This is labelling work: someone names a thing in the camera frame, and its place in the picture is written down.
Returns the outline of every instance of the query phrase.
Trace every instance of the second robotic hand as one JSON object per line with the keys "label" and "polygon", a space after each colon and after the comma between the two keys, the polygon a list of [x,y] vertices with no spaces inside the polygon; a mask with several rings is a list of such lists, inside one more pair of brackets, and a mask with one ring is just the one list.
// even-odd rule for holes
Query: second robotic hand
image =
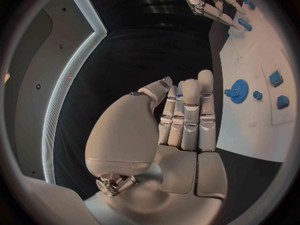
{"label": "second robotic hand", "polygon": [[172,125],[168,137],[167,144],[172,147],[179,148],[183,138],[184,121],[185,121],[185,104],[183,96],[183,84],[181,81],[178,84],[176,102],[174,108],[174,114],[172,119]]}
{"label": "second robotic hand", "polygon": [[197,150],[199,131],[200,85],[196,79],[183,83],[184,129],[181,148],[186,151]]}
{"label": "second robotic hand", "polygon": [[214,77],[210,70],[198,74],[200,84],[200,116],[198,148],[203,152],[216,149],[216,117],[213,95]]}
{"label": "second robotic hand", "polygon": [[162,116],[160,118],[160,123],[158,125],[158,129],[159,129],[158,144],[160,145],[168,144],[172,119],[174,116],[176,96],[177,96],[177,86],[172,86],[170,91],[167,94],[166,103],[163,109]]}

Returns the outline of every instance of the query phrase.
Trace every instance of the led light strip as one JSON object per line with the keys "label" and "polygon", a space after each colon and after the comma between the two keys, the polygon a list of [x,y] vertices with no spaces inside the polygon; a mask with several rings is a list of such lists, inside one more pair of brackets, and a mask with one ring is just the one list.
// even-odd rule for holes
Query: led light strip
{"label": "led light strip", "polygon": [[51,95],[42,133],[42,163],[47,183],[55,184],[53,149],[56,127],[63,103],[74,78],[100,41],[94,32],[78,48],[61,73]]}

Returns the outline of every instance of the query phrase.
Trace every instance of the blue cube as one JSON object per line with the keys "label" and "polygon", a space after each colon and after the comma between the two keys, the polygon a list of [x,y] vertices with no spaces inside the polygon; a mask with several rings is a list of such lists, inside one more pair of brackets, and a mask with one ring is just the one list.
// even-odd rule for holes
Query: blue cube
{"label": "blue cube", "polygon": [[284,82],[284,79],[278,70],[276,70],[276,72],[274,72],[269,78],[270,78],[271,84],[275,88]]}
{"label": "blue cube", "polygon": [[290,105],[290,101],[289,101],[288,97],[281,95],[277,98],[277,108],[278,109],[284,109],[288,105]]}

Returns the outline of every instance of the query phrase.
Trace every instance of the blue gear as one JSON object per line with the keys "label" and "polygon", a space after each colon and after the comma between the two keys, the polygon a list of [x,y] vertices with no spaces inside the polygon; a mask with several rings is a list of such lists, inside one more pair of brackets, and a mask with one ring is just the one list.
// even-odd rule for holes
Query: blue gear
{"label": "blue gear", "polygon": [[226,89],[224,91],[224,94],[227,97],[230,97],[231,101],[233,101],[235,104],[241,104],[242,102],[244,102],[248,96],[248,93],[249,93],[249,85],[243,79],[237,80],[232,85],[230,90]]}

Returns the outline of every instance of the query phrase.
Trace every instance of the dark background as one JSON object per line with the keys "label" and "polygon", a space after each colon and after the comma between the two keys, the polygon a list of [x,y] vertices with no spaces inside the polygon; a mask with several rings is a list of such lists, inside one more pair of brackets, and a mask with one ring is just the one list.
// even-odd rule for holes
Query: dark background
{"label": "dark background", "polygon": [[[291,23],[298,25],[300,22],[300,9],[297,7],[298,0],[277,1],[289,15]],[[66,101],[70,98],[70,102],[66,102],[61,111],[61,117],[66,119],[59,120],[59,127],[56,132],[56,136],[60,141],[68,135],[65,127],[69,123],[74,124],[74,128],[78,129],[78,133],[87,136],[95,124],[95,119],[111,103],[128,92],[136,91],[138,88],[163,78],[165,75],[171,75],[175,84],[180,80],[193,78],[199,72],[199,65],[197,64],[197,67],[195,67],[193,64],[199,63],[199,61],[202,61],[203,64],[201,69],[212,69],[208,41],[211,21],[194,16],[184,0],[93,0],[93,2],[101,13],[109,33],[87,60],[67,95]],[[22,0],[0,0],[0,31],[3,31],[7,20],[21,3]],[[97,74],[98,77],[105,76],[105,79],[114,82],[110,83],[112,86],[108,88],[104,79],[101,80],[97,76],[91,77],[91,73]],[[71,98],[78,98],[77,102],[72,103]],[[91,104],[89,106],[85,101],[87,98],[93,98],[93,101],[90,100]],[[85,120],[88,121],[88,124],[82,125],[82,123],[78,124],[78,121],[74,121],[70,116],[70,111],[68,111],[70,108],[73,111],[75,109],[82,111],[83,108],[83,111],[91,117]],[[68,143],[85,144],[87,137],[80,136],[78,139],[80,140],[69,140]],[[74,153],[70,155],[70,158],[81,154],[82,149],[82,147],[76,146],[73,150],[69,150],[69,152]],[[56,155],[61,155],[60,152],[54,150],[54,156],[56,153]],[[225,167],[232,164],[232,159],[239,159],[238,157],[231,157],[230,161],[227,162],[224,159],[225,157],[222,157]],[[86,173],[86,171],[82,171],[83,177],[70,177],[70,170],[67,169],[66,164],[56,163],[55,176],[58,184],[71,187],[82,198],[87,198],[97,191],[95,186],[92,185],[92,182],[93,184],[95,182],[93,176]],[[250,166],[246,169],[253,170],[254,167]],[[266,170],[261,173],[274,173],[274,171]],[[90,183],[88,183],[90,187],[85,189],[81,187],[82,183],[80,182],[76,187],[76,180],[78,179],[90,180]],[[2,179],[0,183],[1,223],[23,224],[30,221],[27,214],[16,203]],[[287,197],[265,224],[298,224],[300,222],[298,216],[300,194],[297,189],[299,185],[300,179],[298,178]]]}

